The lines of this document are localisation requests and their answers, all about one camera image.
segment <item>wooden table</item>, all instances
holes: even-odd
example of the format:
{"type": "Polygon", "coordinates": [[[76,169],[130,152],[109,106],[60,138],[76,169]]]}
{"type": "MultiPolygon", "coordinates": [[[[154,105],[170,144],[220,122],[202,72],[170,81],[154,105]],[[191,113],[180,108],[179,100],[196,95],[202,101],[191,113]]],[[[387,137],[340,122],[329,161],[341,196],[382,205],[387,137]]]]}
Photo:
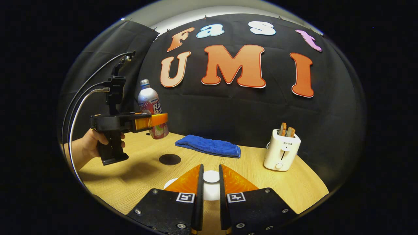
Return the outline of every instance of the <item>wooden table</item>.
{"type": "MultiPolygon", "coordinates": [[[[240,146],[241,158],[219,157],[175,146],[183,135],[170,133],[163,139],[154,140],[146,133],[125,134],[124,152],[129,155],[128,160],[103,166],[100,158],[95,158],[79,171],[91,193],[123,214],[127,214],[151,188],[163,189],[167,181],[178,178],[198,164],[203,164],[205,171],[218,171],[219,164],[224,164],[258,188],[274,189],[298,214],[329,193],[317,174],[298,156],[288,171],[280,172],[263,166],[265,148],[240,146]],[[160,163],[159,157],[168,153],[180,156],[181,162],[174,166],[160,163]]],[[[225,234],[220,227],[219,201],[204,201],[203,231],[199,234],[225,234]]]]}

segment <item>hand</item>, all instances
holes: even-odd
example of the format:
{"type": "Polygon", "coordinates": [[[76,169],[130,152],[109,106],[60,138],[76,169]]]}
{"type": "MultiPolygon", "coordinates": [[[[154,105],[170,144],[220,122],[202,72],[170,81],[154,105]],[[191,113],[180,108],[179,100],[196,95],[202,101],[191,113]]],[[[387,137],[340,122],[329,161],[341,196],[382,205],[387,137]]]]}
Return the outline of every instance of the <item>hand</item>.
{"type": "MultiPolygon", "coordinates": [[[[125,139],[125,135],[120,133],[120,138],[125,139]]],[[[96,130],[89,129],[86,134],[81,138],[81,146],[82,146],[82,153],[83,156],[87,159],[92,159],[95,157],[100,157],[99,151],[97,149],[97,142],[100,141],[102,144],[108,144],[109,141],[106,139],[106,136],[101,133],[97,132],[96,130]]],[[[125,142],[121,142],[122,148],[125,147],[125,142]]]]}

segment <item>folded towel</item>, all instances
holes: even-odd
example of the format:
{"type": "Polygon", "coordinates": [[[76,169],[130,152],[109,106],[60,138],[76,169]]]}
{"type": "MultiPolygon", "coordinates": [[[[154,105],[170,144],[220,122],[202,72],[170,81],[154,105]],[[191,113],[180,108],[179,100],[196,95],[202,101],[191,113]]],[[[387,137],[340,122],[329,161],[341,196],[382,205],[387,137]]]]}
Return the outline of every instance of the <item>folded towel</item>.
{"type": "Polygon", "coordinates": [[[235,144],[222,140],[205,139],[196,135],[187,135],[176,141],[176,146],[189,148],[210,155],[240,158],[241,149],[235,144]]]}

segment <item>screw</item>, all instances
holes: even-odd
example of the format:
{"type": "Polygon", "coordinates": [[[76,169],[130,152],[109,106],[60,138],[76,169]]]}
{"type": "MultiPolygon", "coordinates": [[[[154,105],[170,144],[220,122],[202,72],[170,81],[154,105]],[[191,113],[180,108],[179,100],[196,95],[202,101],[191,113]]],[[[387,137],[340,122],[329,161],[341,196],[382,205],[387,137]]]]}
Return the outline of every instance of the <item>screw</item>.
{"type": "Polygon", "coordinates": [[[185,225],[185,224],[182,224],[182,223],[178,223],[178,224],[177,224],[177,227],[178,227],[179,229],[184,229],[184,228],[186,228],[186,225],[185,225]]]}

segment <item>black circle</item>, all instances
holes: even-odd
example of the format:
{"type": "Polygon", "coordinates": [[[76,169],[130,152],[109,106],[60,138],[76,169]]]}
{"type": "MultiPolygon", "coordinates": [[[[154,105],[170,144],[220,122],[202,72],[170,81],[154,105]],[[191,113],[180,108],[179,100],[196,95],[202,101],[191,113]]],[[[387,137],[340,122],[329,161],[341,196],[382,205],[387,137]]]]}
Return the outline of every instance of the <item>black circle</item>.
{"type": "Polygon", "coordinates": [[[164,165],[176,165],[179,164],[181,158],[176,154],[164,154],[160,157],[160,162],[164,165]]]}

